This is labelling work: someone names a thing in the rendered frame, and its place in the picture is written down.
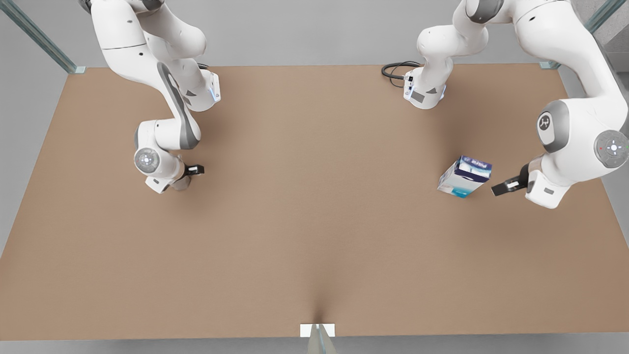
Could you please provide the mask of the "blue and white carton box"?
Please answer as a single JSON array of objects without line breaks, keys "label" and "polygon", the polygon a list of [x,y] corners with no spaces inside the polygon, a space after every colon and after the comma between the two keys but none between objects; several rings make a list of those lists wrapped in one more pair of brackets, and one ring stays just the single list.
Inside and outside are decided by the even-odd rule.
[{"label": "blue and white carton box", "polygon": [[492,164],[461,155],[439,179],[437,190],[465,199],[490,179]]}]

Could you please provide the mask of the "silver frame post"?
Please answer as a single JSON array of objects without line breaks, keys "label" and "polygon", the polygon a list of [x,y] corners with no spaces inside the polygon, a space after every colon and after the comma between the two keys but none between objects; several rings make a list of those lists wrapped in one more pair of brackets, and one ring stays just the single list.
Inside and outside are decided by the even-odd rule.
[{"label": "silver frame post", "polygon": [[580,13],[576,10],[574,19],[568,13],[560,14],[559,9],[563,5],[572,6],[574,0],[553,2],[553,6],[557,5],[557,11],[553,15],[557,14],[558,17],[550,24],[559,31],[550,35],[550,58],[545,58],[540,63],[541,68],[552,70],[563,66],[577,73],[578,70],[593,68],[597,62],[601,62],[602,68],[609,68],[616,74],[618,70],[613,66],[605,44],[595,37],[595,30],[626,2],[627,0],[605,0],[585,23],[580,22]]},{"label": "silver frame post", "polygon": [[336,336],[335,324],[300,324],[300,337],[307,337],[306,354],[338,354],[332,343]]},{"label": "silver frame post", "polygon": [[0,10],[65,72],[68,74],[85,74],[86,67],[74,64],[13,0],[0,0]]}]

